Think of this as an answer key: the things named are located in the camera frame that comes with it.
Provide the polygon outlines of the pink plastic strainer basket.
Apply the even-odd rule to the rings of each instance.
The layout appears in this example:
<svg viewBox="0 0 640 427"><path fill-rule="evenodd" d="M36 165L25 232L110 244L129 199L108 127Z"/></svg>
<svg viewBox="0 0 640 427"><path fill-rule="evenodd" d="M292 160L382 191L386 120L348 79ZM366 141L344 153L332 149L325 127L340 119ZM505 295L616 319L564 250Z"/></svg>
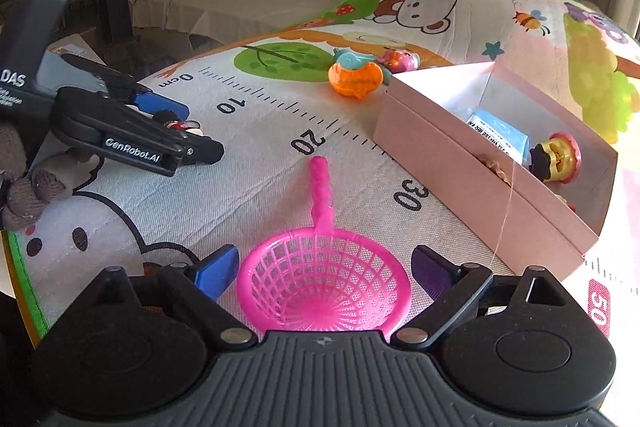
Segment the pink plastic strainer basket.
<svg viewBox="0 0 640 427"><path fill-rule="evenodd" d="M388 249L334 225L329 161L309 161L312 225L265 239L243 260L238 303L259 332L379 331L404 323L411 284Z"/></svg>

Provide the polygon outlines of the blue white tissue pack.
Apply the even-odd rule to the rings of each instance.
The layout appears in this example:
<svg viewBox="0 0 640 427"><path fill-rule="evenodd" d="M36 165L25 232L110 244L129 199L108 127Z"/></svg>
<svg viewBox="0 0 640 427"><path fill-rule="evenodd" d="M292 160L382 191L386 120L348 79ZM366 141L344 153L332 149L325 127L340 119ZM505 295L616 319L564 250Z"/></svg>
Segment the blue white tissue pack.
<svg viewBox="0 0 640 427"><path fill-rule="evenodd" d="M529 137L525 133L479 107L470 110L466 124L520 165L526 161Z"/></svg>

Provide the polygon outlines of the red yellow round toy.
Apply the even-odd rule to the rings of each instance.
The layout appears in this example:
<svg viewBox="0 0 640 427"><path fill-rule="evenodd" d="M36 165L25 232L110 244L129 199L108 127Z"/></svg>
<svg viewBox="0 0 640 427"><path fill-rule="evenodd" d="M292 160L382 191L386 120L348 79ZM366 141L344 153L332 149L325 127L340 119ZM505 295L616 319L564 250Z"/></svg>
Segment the red yellow round toy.
<svg viewBox="0 0 640 427"><path fill-rule="evenodd" d="M528 170L540 182L573 182L582 168L582 151L573 135L556 132L529 151Z"/></svg>

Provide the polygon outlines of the orange plastic shell toy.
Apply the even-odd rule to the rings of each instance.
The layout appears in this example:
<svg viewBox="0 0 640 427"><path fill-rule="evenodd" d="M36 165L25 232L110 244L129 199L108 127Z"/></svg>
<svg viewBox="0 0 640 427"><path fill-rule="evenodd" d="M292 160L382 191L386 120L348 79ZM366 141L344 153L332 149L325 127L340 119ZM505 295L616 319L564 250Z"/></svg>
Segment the orange plastic shell toy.
<svg viewBox="0 0 640 427"><path fill-rule="evenodd" d="M338 94L364 100L382 86L384 74L375 63L366 63L358 69L346 69L333 64L328 72L329 84Z"/></svg>

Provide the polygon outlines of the teal plastic crank handle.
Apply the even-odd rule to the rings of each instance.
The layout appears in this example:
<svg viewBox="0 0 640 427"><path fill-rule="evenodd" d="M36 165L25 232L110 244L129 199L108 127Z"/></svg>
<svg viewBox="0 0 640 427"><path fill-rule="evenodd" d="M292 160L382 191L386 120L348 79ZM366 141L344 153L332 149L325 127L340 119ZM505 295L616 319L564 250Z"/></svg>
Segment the teal plastic crank handle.
<svg viewBox="0 0 640 427"><path fill-rule="evenodd" d="M367 53L355 52L351 49L333 50L334 63L342 69L357 70L363 68L367 64L376 63L378 58L375 55Z"/></svg>

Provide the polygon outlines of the pink cat figure toy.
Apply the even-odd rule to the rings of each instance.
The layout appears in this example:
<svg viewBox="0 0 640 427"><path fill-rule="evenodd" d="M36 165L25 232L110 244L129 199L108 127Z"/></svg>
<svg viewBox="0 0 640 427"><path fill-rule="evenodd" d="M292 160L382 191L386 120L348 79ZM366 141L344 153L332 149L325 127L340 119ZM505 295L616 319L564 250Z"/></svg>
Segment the pink cat figure toy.
<svg viewBox="0 0 640 427"><path fill-rule="evenodd" d="M389 49L378 58L378 64L392 74L401 72L414 72L420 67L419 54L404 49Z"/></svg>

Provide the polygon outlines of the colourful cartoon play mat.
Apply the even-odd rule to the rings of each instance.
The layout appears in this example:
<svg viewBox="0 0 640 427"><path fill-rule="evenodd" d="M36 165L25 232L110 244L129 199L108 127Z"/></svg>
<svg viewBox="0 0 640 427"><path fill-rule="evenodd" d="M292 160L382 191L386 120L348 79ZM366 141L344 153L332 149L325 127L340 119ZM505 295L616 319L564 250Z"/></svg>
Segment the colourful cartoon play mat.
<svg viewBox="0 0 640 427"><path fill-rule="evenodd" d="M70 179L38 221L8 237L15 296L40 339L103 268L149 274L231 244L311 225L309 161L329 161L334 225L388 249L411 284L411 319L430 303L411 254L426 245L454 262L511 271L451 210L374 141L392 74L364 100L329 84L333 50L381 57L404 49L417 70L497 63L553 98L617 153L597 244L560 280L613 343L639 317L639 46L577 0L346 0L292 28L246 39L150 76L190 109L193 133L224 144L215 165L172 176L111 159L76 164L48 138L39 159Z"/></svg>

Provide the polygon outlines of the pink cardboard box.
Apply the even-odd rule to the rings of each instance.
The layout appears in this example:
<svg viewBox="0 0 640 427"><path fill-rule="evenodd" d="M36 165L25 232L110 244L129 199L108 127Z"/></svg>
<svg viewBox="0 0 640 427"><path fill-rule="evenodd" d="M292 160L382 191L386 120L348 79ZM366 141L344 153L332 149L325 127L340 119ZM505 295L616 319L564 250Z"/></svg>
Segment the pink cardboard box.
<svg viewBox="0 0 640 427"><path fill-rule="evenodd" d="M482 108L529 137L574 136L582 168L544 183L466 124ZM383 95L374 141L451 210L513 272L543 265L572 275L597 244L617 153L564 106L497 63L404 72Z"/></svg>

